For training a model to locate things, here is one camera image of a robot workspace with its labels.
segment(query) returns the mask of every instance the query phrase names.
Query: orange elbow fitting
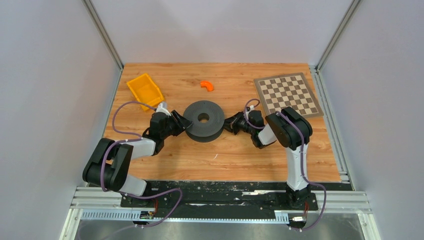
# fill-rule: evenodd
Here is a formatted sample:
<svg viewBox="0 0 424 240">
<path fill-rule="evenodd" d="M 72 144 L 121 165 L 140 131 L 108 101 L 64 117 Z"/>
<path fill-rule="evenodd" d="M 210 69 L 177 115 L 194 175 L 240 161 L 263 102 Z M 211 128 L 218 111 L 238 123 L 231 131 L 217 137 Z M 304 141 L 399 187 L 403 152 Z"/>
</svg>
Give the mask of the orange elbow fitting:
<svg viewBox="0 0 424 240">
<path fill-rule="evenodd" d="M 208 82 L 208 81 L 201 81 L 200 82 L 200 87 L 201 88 L 206 88 L 208 92 L 211 92 L 214 90 L 214 85 L 212 85 L 212 83 Z"/>
</svg>

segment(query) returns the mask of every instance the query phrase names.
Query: spool hole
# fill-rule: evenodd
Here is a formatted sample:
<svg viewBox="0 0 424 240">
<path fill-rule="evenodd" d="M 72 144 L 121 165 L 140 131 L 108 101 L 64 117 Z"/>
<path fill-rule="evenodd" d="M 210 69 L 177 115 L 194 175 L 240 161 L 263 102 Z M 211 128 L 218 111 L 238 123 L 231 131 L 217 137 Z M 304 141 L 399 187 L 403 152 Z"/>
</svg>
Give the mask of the spool hole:
<svg viewBox="0 0 424 240">
<path fill-rule="evenodd" d="M 200 113 L 197 119 L 201 123 L 207 123 L 209 121 L 209 115 L 207 113 Z"/>
</svg>

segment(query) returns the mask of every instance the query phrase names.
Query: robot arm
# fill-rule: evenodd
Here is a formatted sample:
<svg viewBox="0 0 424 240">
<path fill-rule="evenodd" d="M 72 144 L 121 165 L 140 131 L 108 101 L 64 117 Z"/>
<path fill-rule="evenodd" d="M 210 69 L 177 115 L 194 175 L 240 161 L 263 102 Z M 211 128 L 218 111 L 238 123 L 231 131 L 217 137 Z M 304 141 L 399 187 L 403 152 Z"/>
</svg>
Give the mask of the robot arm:
<svg viewBox="0 0 424 240">
<path fill-rule="evenodd" d="M 254 106 L 246 109 L 246 115 L 251 124 L 255 127 L 262 128 L 258 130 L 250 126 L 244 114 L 238 112 L 236 115 L 229 117 L 224 122 L 224 128 L 235 135 L 242 130 L 249 133 L 253 145 L 259 149 L 265 148 L 273 144 L 276 140 L 285 147 L 288 166 L 287 189 L 288 200 L 291 205 L 304 203 L 305 199 L 310 195 L 311 189 L 302 175 L 301 154 L 303 154 L 303 171 L 307 178 L 307 150 L 310 136 L 312 135 L 312 127 L 305 118 L 298 114 L 293 108 L 287 107 L 281 110 L 288 119 L 296 125 L 301 131 L 304 138 L 303 152 L 301 152 L 302 139 L 298 132 L 286 120 L 272 113 L 265 117 L 267 124 L 264 125 L 264 119 L 261 111 L 254 110 Z"/>
<path fill-rule="evenodd" d="M 137 196 L 143 195 L 146 181 L 128 174 L 130 161 L 133 159 L 154 156 L 164 147 L 164 141 L 169 136 L 178 136 L 193 123 L 178 112 L 169 112 L 166 104 L 162 102 L 157 107 L 150 119 L 150 127 L 143 133 L 143 138 L 136 141 L 116 143 L 112 139 L 102 138 L 98 142 L 82 174 L 85 182 L 100 186 L 100 172 L 102 161 L 107 150 L 111 147 L 104 168 L 104 184 L 109 190 L 129 193 Z"/>
<path fill-rule="evenodd" d="M 302 136 L 300 136 L 296 129 L 277 113 L 265 117 L 278 142 L 285 147 L 288 167 L 286 192 L 288 193 L 289 202 L 292 205 L 297 205 L 305 202 L 311 193 L 311 186 L 305 181 L 305 178 L 308 177 L 306 157 L 308 143 L 312 135 L 312 127 L 305 118 L 291 107 L 282 109 L 281 113 L 302 133 Z M 301 137 L 303 137 L 304 142 L 303 152 L 301 151 Z"/>
</svg>

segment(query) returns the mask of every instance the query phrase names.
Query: aluminum frame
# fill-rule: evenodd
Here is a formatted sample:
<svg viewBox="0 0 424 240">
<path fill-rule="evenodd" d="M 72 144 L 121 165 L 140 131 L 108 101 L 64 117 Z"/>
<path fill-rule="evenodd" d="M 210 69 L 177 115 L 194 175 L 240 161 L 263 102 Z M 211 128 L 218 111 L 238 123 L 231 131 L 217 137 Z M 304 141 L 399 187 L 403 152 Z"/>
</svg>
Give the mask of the aluminum frame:
<svg viewBox="0 0 424 240">
<path fill-rule="evenodd" d="M 118 52 L 112 44 L 97 12 L 93 6 L 91 0 L 82 0 L 84 5 L 87 8 L 88 13 L 93 19 L 94 24 L 97 27 L 100 35 L 102 36 L 107 48 L 109 49 L 113 59 L 115 60 L 118 67 L 122 69 L 124 67 L 123 62 L 121 61 Z M 343 154 L 343 145 L 340 141 L 338 135 L 338 128 L 335 124 L 332 115 L 332 108 L 329 104 L 326 97 L 326 89 L 322 83 L 322 76 L 320 70 L 325 65 L 330 53 L 332 52 L 334 46 L 338 42 L 341 34 L 344 32 L 347 27 L 350 19 L 357 10 L 361 0 L 353 0 L 349 6 L 346 14 L 344 15 L 342 21 L 340 22 L 336 32 L 332 36 L 328 46 L 323 52 L 317 66 L 310 66 L 310 71 L 312 78 L 315 84 L 317 91 L 318 100 L 321 104 L 321 107 L 324 111 L 324 121 L 327 127 L 327 131 L 330 137 L 331 146 L 334 150 L 335 159 L 337 168 L 339 170 L 340 178 L 342 183 L 352 184 L 353 188 L 354 183 L 350 181 L 348 165 Z M 258 195 L 266 194 L 269 192 L 283 192 L 282 190 L 255 190 L 253 192 L 244 192 L 243 194 L 247 195 Z M 324 193 L 322 191 L 313 191 L 316 194 L 316 199 L 318 203 L 318 211 L 322 209 Z M 129 217 L 133 217 L 133 214 L 137 214 L 139 211 L 152 211 L 152 208 L 141 207 L 141 208 L 123 208 L 120 207 L 121 204 L 121 194 L 116 192 L 102 192 L 101 188 L 98 187 L 77 187 L 75 195 L 72 199 L 69 212 L 63 226 L 60 239 L 61 240 L 73 240 L 78 230 L 78 225 L 81 219 L 91 218 L 93 219 L 96 214 L 97 219 L 121 219 L 129 220 Z M 272 223 L 281 223 L 285 220 L 286 214 L 297 213 L 301 211 L 275 211 L 276 219 Z M 363 191 L 327 191 L 327 205 L 325 213 L 334 213 L 334 214 L 346 214 L 346 213 L 355 213 L 358 215 L 359 221 L 361 223 L 362 232 L 366 240 L 380 240 L 380 235 L 376 227 L 374 216 L 371 211 L 371 207 L 368 202 L 368 198 L 365 192 Z M 166 221 L 168 222 L 207 222 L 207 223 L 255 223 L 255 220 L 247 219 L 213 219 L 213 218 L 203 218 L 203 219 L 189 219 L 189 218 L 169 218 Z"/>
<path fill-rule="evenodd" d="M 347 9 L 346 13 L 343 16 L 343 19 L 341 20 L 340 24 L 338 25 L 334 35 L 332 36 L 330 42 L 328 43 L 327 47 L 324 50 L 324 53 L 322 54 L 321 58 L 318 61 L 318 64 L 316 65 L 316 69 L 320 71 L 323 69 L 324 65 L 327 62 L 327 59 L 330 56 L 330 53 L 333 51 L 334 46 L 339 41 L 340 36 L 345 31 L 349 21 L 351 20 L 352 16 L 355 14 L 356 10 L 358 9 L 359 4 L 362 0 L 352 0 L 352 3 L 350 4 L 349 8 Z"/>
<path fill-rule="evenodd" d="M 99 14 L 96 11 L 96 8 L 93 5 L 93 2 L 91 0 L 81 0 L 84 4 L 85 8 L 87 9 L 88 14 L 90 15 L 91 19 L 93 20 L 93 23 L 95 27 L 98 30 L 98 33 L 100 34 L 101 38 L 104 41 L 104 44 L 106 45 L 107 49 L 109 50 L 113 60 L 115 61 L 118 68 L 121 70 L 124 69 L 124 63 L 122 62 L 118 51 L 116 50 L 114 44 L 112 43 L 111 38 L 108 35 L 108 32 L 105 29 L 105 26 L 103 25 L 102 21 L 100 20 Z"/>
<path fill-rule="evenodd" d="M 261 195 L 284 190 L 255 190 L 243 192 L 244 195 Z M 319 213 L 323 206 L 324 192 L 312 191 L 316 195 Z M 139 220 L 140 211 L 153 211 L 151 207 L 121 207 L 122 195 L 117 192 L 103 192 L 100 187 L 77 187 L 63 226 L 60 240 L 74 239 L 80 220 Z M 165 222 L 186 223 L 250 223 L 286 224 L 288 214 L 302 213 L 301 210 L 276 210 L 275 219 L 220 219 L 220 218 L 168 218 Z M 357 214 L 365 239 L 380 239 L 368 198 L 363 191 L 327 191 L 324 214 Z"/>
</svg>

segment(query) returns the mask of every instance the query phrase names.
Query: metal floor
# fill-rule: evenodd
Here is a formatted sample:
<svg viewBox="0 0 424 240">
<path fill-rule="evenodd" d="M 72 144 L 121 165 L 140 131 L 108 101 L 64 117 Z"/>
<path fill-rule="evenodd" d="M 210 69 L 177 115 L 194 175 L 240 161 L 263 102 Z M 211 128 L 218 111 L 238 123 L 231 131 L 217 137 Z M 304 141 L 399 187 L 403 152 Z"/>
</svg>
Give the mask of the metal floor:
<svg viewBox="0 0 424 240">
<path fill-rule="evenodd" d="M 310 213 L 308 222 L 318 215 Z M 100 240 L 130 226 L 128 221 L 85 220 L 80 223 L 80 240 Z M 305 232 L 282 224 L 164 222 L 152 228 L 131 228 L 108 240 L 364 240 L 357 214 L 327 213 L 320 223 Z"/>
</svg>

